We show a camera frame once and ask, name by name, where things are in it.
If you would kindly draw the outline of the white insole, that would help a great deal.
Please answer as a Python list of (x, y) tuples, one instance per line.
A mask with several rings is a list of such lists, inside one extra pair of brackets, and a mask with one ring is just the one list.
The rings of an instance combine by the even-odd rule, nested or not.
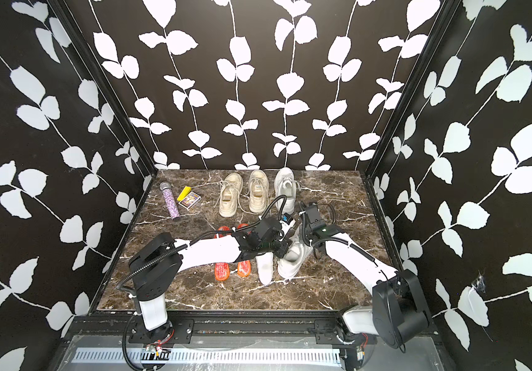
[(262, 285), (268, 286), (274, 275), (274, 254), (271, 252), (256, 257), (258, 277)]

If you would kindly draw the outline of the white sneaker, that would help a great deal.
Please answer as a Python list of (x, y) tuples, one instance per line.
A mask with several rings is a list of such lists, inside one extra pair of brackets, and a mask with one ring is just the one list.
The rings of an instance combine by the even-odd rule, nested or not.
[(293, 171), (288, 167), (281, 168), (275, 177), (275, 196), (287, 196), (285, 202), (283, 199), (276, 202), (276, 207), (282, 213), (293, 214), (295, 212), (297, 188), (298, 183)]
[(313, 248), (302, 241), (301, 230), (297, 230), (286, 255), (278, 261), (279, 275), (284, 279), (294, 278), (312, 251)]

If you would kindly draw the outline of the beige lace sneaker one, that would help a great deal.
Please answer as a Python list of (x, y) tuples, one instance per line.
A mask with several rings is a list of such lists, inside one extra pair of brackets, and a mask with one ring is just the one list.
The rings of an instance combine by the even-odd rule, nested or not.
[(239, 173), (230, 173), (220, 182), (219, 214), (229, 218), (236, 214), (239, 206), (243, 179)]
[(256, 169), (250, 174), (249, 207), (252, 213), (263, 213), (267, 209), (269, 182), (265, 172)]

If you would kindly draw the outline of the red orange insole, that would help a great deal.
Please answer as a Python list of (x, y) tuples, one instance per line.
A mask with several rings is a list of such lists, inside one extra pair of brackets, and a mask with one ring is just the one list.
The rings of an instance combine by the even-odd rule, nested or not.
[[(218, 228), (218, 231), (228, 231), (230, 227), (222, 226)], [(225, 237), (223, 233), (218, 233), (214, 236), (215, 239)], [(217, 281), (226, 281), (230, 276), (230, 266), (228, 263), (219, 262), (214, 264), (214, 278)]]

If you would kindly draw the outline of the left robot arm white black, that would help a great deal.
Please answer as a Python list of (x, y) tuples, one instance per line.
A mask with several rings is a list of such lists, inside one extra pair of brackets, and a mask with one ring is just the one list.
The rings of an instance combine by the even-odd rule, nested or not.
[(130, 274), (116, 285), (134, 300), (135, 311), (142, 317), (147, 332), (164, 329), (168, 324), (165, 292), (175, 276), (192, 267), (216, 263), (249, 261), (266, 254), (286, 255), (293, 218), (279, 211), (271, 216), (276, 203), (285, 205), (287, 196), (278, 196), (260, 216), (259, 221), (243, 228), (210, 230), (196, 239), (177, 244), (171, 233), (160, 233), (128, 263)]

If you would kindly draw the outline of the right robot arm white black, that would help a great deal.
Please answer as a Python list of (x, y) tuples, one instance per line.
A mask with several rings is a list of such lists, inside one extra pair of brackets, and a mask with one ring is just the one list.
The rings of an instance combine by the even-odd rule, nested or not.
[(341, 313), (350, 334), (377, 335), (401, 351), (431, 324), (420, 281), (410, 270), (398, 270), (361, 248), (342, 228), (327, 224), (318, 204), (301, 203), (300, 241), (320, 250), (348, 270), (369, 292), (371, 303)]

